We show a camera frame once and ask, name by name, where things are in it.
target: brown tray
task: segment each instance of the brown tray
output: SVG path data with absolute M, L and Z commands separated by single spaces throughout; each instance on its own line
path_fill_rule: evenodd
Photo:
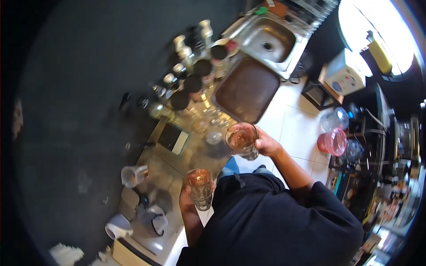
M 280 86 L 280 77 L 255 59 L 243 56 L 217 86 L 212 102 L 237 121 L 257 123 Z

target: white bottle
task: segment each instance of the white bottle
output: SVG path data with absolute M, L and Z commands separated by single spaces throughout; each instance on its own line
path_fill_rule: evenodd
M 204 41 L 204 47 L 206 49 L 206 56 L 210 58 L 210 46 L 212 44 L 213 30 L 210 26 L 210 20 L 200 21 L 199 25 L 203 28 L 201 30 L 201 37 Z
M 179 53 L 179 51 L 182 49 L 182 47 L 185 46 L 185 35 L 179 35 L 176 37 L 173 42 L 175 43 L 175 51 L 176 53 Z
M 178 52 L 179 58 L 182 60 L 183 65 L 189 73 L 193 73 L 194 54 L 188 46 L 184 46 Z

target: drain grate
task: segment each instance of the drain grate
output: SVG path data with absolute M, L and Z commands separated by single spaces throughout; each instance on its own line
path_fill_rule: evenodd
M 267 50 L 267 51 L 273 51 L 272 44 L 270 44 L 268 42 L 262 42 L 262 47 L 265 48 L 265 50 Z

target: black shirt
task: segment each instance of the black shirt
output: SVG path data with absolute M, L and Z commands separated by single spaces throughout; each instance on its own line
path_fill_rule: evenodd
M 273 175 L 240 178 L 218 181 L 214 214 L 178 266 L 347 265 L 361 246 L 360 222 L 322 183 L 301 206 Z

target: man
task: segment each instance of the man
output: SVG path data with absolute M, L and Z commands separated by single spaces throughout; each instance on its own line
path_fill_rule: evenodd
M 204 228 L 190 187 L 183 185 L 179 204 L 188 247 L 177 265 L 347 265 L 362 244 L 360 222 L 278 142 L 257 130 L 255 147 L 271 157 L 290 189 L 264 167 L 249 174 L 227 170 L 218 177 L 214 215 Z

